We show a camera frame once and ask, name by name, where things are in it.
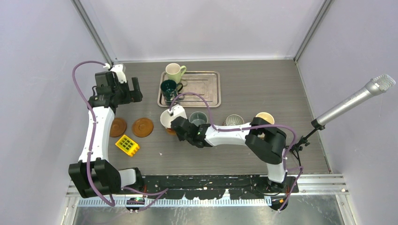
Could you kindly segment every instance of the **dark green mug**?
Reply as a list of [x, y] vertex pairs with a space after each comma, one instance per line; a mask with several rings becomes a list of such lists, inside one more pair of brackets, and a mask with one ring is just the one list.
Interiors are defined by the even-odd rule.
[[176, 83], [173, 80], [165, 80], [161, 83], [161, 92], [166, 102], [171, 102], [178, 93], [182, 90], [183, 85], [181, 83]]

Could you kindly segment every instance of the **microphone body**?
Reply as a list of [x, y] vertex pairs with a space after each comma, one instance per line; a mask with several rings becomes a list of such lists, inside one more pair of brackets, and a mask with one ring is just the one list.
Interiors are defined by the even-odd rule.
[[392, 87], [395, 81], [387, 74], [371, 79], [363, 88], [340, 102], [324, 114], [314, 119], [311, 124], [315, 129], [322, 130], [324, 126], [350, 109], [363, 103], [373, 96], [380, 95]]

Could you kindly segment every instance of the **white wall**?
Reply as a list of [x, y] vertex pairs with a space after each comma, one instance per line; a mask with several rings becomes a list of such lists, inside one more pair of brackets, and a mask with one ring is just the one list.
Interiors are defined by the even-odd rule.
[[[335, 0], [299, 60], [319, 116], [371, 78], [398, 81], [398, 2]], [[326, 125], [329, 162], [343, 173], [361, 225], [398, 221], [398, 85]]]
[[170, 60], [293, 58], [323, 0], [82, 2], [118, 60]]
[[[69, 0], [3, 2], [0, 12], [0, 221], [59, 224], [88, 124], [71, 70], [103, 58]], [[98, 71], [78, 70], [86, 94]]]

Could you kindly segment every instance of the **metal corner post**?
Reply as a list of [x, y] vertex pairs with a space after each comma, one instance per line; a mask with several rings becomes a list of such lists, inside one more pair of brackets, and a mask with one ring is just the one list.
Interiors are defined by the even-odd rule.
[[312, 23], [303, 42], [300, 45], [300, 48], [297, 51], [296, 56], [294, 57], [295, 63], [297, 63], [298, 60], [300, 59], [300, 57], [303, 54], [304, 50], [306, 49], [308, 43], [310, 42], [312, 36], [314, 35], [316, 29], [318, 28], [319, 24], [321, 24], [322, 19], [328, 12], [328, 10], [333, 2], [334, 2], [334, 0], [324, 0], [323, 4], [321, 6], [321, 9], [319, 10], [318, 14], [316, 15], [314, 22]]
[[112, 59], [107, 52], [103, 42], [101, 41], [100, 36], [98, 35], [98, 32], [95, 30], [93, 23], [91, 22], [90, 18], [88, 17], [88, 14], [86, 10], [84, 9], [82, 3], [80, 0], [70, 0], [72, 4], [75, 6], [75, 9], [77, 13], [79, 13], [80, 17], [82, 18], [83, 23], [85, 24], [87, 30], [91, 34], [91, 37], [93, 38], [95, 44], [97, 45], [99, 51], [101, 52], [102, 56], [104, 59], [112, 65]]

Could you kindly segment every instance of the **tray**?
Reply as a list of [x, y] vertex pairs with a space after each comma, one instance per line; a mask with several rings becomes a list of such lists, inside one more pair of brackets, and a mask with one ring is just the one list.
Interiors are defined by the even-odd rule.
[[[166, 71], [161, 74], [161, 82], [167, 80]], [[186, 71], [181, 78], [183, 92], [194, 92], [200, 94], [211, 108], [219, 107], [221, 104], [221, 86], [220, 74], [214, 71]], [[160, 107], [169, 107], [166, 104], [160, 90], [158, 94], [158, 105]], [[178, 100], [179, 105], [183, 107], [206, 107], [205, 103], [195, 95], [185, 95]]]

